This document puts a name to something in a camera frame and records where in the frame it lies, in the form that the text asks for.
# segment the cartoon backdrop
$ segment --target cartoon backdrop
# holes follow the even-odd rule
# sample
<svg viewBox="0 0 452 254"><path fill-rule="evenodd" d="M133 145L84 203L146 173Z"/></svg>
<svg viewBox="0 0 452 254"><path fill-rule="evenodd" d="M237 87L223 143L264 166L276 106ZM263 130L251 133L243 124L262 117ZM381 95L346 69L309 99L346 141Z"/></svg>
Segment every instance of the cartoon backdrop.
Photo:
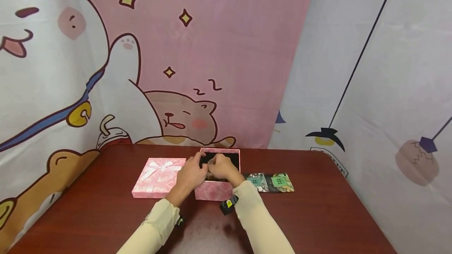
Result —
<svg viewBox="0 0 452 254"><path fill-rule="evenodd" d="M269 145L328 153L400 254L452 249L451 22L451 0L312 0Z"/></svg>
<svg viewBox="0 0 452 254"><path fill-rule="evenodd" d="M309 0L0 0L0 253L114 143L265 148Z"/></svg>

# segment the pink backdrop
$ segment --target pink backdrop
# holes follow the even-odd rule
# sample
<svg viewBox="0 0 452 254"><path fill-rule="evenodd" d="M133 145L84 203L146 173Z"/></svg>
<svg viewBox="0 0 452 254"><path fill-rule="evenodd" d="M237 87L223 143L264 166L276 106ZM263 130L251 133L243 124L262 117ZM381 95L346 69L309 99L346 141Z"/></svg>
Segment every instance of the pink backdrop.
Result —
<svg viewBox="0 0 452 254"><path fill-rule="evenodd" d="M217 139L267 147L309 0L136 0L134 9L119 0L92 2L110 41L136 35L143 91L215 102ZM179 19L184 9L193 17L187 27ZM163 73L168 67L171 78Z"/></svg>

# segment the brown table surface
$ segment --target brown table surface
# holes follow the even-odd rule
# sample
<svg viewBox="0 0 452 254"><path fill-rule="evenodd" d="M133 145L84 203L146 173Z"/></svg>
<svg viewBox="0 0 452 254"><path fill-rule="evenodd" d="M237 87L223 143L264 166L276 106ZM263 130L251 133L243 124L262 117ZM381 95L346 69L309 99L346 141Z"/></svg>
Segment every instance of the brown table surface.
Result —
<svg viewBox="0 0 452 254"><path fill-rule="evenodd" d="M10 253L116 253L157 200L131 190L149 157L189 157L199 147L118 144L104 151ZM395 253L329 156L241 149L241 171L288 172L295 192L262 194L296 253ZM185 225L159 253L253 253L235 213L218 202L182 204Z"/></svg>

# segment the white ribbon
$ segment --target white ribbon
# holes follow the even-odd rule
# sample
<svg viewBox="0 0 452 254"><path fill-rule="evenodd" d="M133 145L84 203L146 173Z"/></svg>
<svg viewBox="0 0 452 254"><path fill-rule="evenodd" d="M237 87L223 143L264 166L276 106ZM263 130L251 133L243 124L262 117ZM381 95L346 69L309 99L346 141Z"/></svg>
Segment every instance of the white ribbon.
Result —
<svg viewBox="0 0 452 254"><path fill-rule="evenodd" d="M154 189L154 186L157 183L157 180L159 179L161 173L168 173L169 171L179 171L182 168L181 166L175 166L172 161L168 161L163 165L152 161L146 167L149 169L149 171L145 173L140 180L145 181L155 173L155 176L152 177L151 181L148 183L148 187L151 188L151 190Z"/></svg>

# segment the purple triangle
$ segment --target purple triangle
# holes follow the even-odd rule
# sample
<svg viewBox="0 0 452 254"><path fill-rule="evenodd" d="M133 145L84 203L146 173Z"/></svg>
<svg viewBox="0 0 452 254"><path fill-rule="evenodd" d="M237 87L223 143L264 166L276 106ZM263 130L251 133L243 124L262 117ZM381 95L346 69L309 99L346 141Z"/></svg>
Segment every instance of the purple triangle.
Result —
<svg viewBox="0 0 452 254"><path fill-rule="evenodd" d="M430 138L422 137L421 141L419 141L419 146L422 147L427 153L438 151L436 149L435 142Z"/></svg>
<svg viewBox="0 0 452 254"><path fill-rule="evenodd" d="M286 123L284 119L281 117L281 111L278 111L278 116L276 117L276 123Z"/></svg>

